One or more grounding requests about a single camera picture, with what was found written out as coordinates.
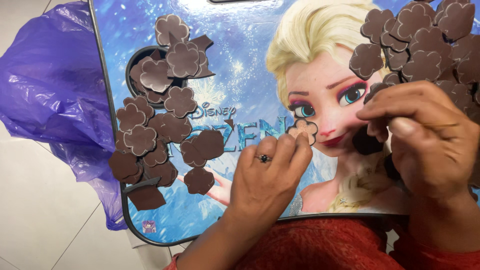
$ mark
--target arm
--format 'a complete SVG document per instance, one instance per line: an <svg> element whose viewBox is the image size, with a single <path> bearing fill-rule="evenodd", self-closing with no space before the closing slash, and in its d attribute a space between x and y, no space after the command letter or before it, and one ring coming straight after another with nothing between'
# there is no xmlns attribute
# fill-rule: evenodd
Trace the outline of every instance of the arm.
<svg viewBox="0 0 480 270"><path fill-rule="evenodd" d="M273 157L262 163L256 155ZM263 139L242 151L222 218L178 257L179 270L232 267L280 217L312 159L306 135Z"/></svg>
<svg viewBox="0 0 480 270"><path fill-rule="evenodd" d="M408 231L442 251L480 250L480 209L468 192L480 128L434 84L415 82L379 92L359 111L379 123L393 118L395 167L413 194ZM376 126L372 135L387 133Z"/></svg>

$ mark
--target blonde hair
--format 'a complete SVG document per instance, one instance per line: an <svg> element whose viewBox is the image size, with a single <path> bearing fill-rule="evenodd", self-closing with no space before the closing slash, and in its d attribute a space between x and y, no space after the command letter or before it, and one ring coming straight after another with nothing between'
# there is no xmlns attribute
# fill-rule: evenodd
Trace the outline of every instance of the blonde hair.
<svg viewBox="0 0 480 270"><path fill-rule="evenodd" d="M267 70L275 75L278 97L286 108L287 68L295 62L310 63L322 52L348 65L337 57L336 48L353 51L359 44L369 43L360 27L375 8L371 0L298 0L287 10L266 57ZM386 69L380 71L382 77L388 73Z"/></svg>
<svg viewBox="0 0 480 270"><path fill-rule="evenodd" d="M375 8L378 7L372 0L298 0L287 10L266 57L267 69L276 77L278 97L286 108L289 105L287 68L296 62L310 63L323 52L347 66L348 63L336 55L336 49L342 46L353 52L359 44L369 43L360 33L360 27L367 13ZM382 78L388 73L386 69L380 71ZM374 156L375 160L367 158L370 165L374 163L372 172L360 171L343 180L328 212L356 212L375 194L393 185L392 181L386 181L386 176L373 174L378 169L378 156Z"/></svg>

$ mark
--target eyebrow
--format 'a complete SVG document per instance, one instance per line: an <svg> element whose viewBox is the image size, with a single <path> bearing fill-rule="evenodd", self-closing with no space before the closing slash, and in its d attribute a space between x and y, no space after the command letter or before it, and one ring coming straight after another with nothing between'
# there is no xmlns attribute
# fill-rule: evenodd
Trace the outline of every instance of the eyebrow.
<svg viewBox="0 0 480 270"><path fill-rule="evenodd" d="M289 97L290 97L290 95L308 96L309 93L308 92L292 91L288 94Z"/></svg>
<svg viewBox="0 0 480 270"><path fill-rule="evenodd" d="M327 86L327 89L329 89L329 90L330 90L330 89L333 89L333 88L337 87L339 84L342 84L342 83L344 83L344 82L346 82L346 81L348 81L349 79L352 79L352 78L356 78L356 76L350 76L350 77L347 77L347 78L345 78L345 79L341 79L341 80L339 80L339 81L336 82L336 83L333 83L333 84L331 84L331 85L328 85L328 86Z"/></svg>

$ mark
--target elsa's eye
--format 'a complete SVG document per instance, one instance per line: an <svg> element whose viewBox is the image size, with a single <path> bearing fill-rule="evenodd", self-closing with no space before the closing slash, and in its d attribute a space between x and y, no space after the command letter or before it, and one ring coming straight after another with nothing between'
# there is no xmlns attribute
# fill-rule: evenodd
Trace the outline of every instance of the elsa's eye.
<svg viewBox="0 0 480 270"><path fill-rule="evenodd" d="M315 115L315 110L310 105L299 106L295 109L295 116L299 118L311 117Z"/></svg>
<svg viewBox="0 0 480 270"><path fill-rule="evenodd" d="M343 92L343 95L340 97L340 100L338 103L340 104L340 107L345 107L346 105L352 104L353 102L359 100L363 94L365 94L365 89L366 87L351 87L345 92Z"/></svg>

